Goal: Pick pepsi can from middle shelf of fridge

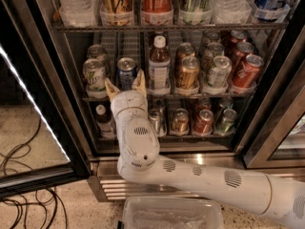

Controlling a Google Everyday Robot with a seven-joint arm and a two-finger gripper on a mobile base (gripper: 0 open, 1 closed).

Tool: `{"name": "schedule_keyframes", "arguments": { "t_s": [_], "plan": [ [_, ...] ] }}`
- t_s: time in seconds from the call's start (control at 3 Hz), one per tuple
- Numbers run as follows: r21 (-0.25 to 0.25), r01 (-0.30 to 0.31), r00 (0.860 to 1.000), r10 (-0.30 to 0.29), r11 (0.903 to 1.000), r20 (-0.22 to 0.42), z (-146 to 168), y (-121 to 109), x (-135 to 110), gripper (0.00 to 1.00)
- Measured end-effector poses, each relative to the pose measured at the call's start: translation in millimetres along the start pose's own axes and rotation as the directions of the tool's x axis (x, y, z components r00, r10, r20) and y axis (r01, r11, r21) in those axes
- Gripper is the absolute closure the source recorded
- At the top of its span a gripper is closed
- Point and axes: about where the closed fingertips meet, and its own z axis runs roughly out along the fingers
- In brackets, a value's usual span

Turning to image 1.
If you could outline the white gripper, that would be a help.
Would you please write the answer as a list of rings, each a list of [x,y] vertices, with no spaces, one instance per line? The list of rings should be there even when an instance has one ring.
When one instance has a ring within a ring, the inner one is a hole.
[[[132,108],[138,108],[145,112],[148,111],[148,102],[145,97],[147,96],[146,79],[142,70],[138,71],[137,77],[132,83],[133,91],[120,93],[120,90],[108,78],[105,79],[105,86],[114,116]]]

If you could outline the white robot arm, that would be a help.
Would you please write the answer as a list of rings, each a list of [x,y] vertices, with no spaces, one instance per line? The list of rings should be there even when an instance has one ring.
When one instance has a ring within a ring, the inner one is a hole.
[[[159,154],[160,144],[148,119],[146,80],[137,73],[128,91],[105,81],[116,124],[120,156],[117,171],[129,182],[163,184],[305,229],[305,183],[226,167],[204,166]]]

